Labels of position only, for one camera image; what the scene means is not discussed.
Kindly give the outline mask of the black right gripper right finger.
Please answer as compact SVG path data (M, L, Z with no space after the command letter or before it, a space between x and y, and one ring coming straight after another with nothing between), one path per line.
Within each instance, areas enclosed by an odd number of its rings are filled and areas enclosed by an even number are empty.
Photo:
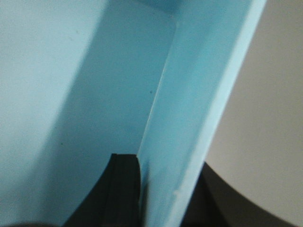
M185 227L292 227L229 186L204 163L183 217Z

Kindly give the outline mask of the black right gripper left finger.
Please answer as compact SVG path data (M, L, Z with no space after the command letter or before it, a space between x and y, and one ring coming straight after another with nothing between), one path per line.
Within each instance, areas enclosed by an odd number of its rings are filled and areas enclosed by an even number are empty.
M135 154L112 154L102 176L65 227L138 227L141 188Z

